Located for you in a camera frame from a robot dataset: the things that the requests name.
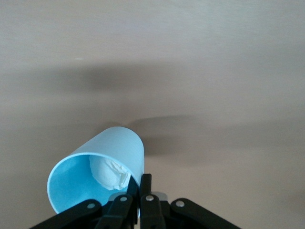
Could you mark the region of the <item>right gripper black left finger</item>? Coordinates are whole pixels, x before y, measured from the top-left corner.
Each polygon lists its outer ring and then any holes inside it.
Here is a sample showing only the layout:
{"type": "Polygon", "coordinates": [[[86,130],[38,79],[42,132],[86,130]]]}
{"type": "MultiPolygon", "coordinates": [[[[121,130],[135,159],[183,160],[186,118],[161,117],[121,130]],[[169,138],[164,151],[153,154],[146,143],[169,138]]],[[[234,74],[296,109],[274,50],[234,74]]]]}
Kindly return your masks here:
{"type": "Polygon", "coordinates": [[[33,229],[133,229],[137,221],[138,185],[132,177],[127,192],[102,205],[85,200],[35,226],[33,229]]]}

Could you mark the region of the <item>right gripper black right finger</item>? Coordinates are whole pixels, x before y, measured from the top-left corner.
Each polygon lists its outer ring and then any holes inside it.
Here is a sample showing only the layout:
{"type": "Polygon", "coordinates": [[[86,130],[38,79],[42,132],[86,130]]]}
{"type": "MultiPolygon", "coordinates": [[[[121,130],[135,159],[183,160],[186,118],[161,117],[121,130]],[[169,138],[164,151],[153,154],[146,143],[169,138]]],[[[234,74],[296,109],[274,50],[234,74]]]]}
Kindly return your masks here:
{"type": "Polygon", "coordinates": [[[152,175],[143,174],[140,185],[142,229],[237,229],[235,224],[195,202],[178,198],[172,203],[151,191],[152,175]]]}

